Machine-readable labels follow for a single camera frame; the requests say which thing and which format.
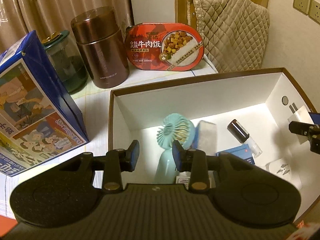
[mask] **green glass jar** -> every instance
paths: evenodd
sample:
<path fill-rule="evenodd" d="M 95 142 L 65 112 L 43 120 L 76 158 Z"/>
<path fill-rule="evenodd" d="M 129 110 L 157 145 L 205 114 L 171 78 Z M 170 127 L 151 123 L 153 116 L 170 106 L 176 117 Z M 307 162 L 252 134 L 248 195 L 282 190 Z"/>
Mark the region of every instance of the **green glass jar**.
<path fill-rule="evenodd" d="M 72 94 L 85 86 L 88 73 L 76 42 L 69 34 L 68 30 L 53 33 L 42 45 L 62 83 Z"/>

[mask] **dropper bottle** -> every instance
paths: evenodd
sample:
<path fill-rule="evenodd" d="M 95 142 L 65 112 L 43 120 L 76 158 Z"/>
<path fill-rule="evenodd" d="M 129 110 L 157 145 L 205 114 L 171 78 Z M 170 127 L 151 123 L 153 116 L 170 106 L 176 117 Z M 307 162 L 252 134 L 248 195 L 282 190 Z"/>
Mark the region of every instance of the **dropper bottle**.
<path fill-rule="evenodd" d="M 262 150 L 257 145 L 257 143 L 252 139 L 247 130 L 234 119 L 228 126 L 228 130 L 232 133 L 234 137 L 242 144 L 248 144 L 250 150 L 252 151 L 253 157 L 257 158 L 262 153 Z"/>

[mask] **curtain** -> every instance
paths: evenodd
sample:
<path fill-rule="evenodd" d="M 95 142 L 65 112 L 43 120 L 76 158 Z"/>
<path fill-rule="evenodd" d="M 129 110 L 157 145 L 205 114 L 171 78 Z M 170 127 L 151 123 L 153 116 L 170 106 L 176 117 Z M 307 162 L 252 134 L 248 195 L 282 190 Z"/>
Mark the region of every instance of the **curtain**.
<path fill-rule="evenodd" d="M 130 0 L 0 0 L 0 53 L 36 30 L 40 40 L 51 33 L 69 30 L 77 15 L 101 6 L 113 6 L 116 20 L 125 35 L 132 25 Z"/>

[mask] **screw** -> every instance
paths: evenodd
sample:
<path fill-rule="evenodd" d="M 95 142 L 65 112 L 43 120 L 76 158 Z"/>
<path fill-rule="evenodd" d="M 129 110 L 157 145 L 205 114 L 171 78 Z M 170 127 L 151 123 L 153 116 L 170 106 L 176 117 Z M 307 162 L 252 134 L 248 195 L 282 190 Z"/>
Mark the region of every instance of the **screw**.
<path fill-rule="evenodd" d="M 108 182 L 105 185 L 103 185 L 103 187 L 106 190 L 116 190 L 116 189 L 120 188 L 120 185 L 116 182 Z"/>
<path fill-rule="evenodd" d="M 193 187 L 195 190 L 205 190 L 207 188 L 207 184 L 204 182 L 195 182 L 192 183 L 191 187 Z"/>

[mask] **wall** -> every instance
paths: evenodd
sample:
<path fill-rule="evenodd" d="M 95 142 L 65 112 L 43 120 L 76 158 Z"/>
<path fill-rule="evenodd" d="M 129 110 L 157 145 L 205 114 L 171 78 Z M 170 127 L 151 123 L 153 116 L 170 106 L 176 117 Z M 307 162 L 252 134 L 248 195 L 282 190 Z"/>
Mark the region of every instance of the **wall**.
<path fill-rule="evenodd" d="M 134 23 L 174 23 L 174 0 L 131 0 Z"/>
<path fill-rule="evenodd" d="M 269 0 L 270 29 L 262 66 L 287 68 L 320 112 L 320 24 L 292 4 L 293 0 Z"/>

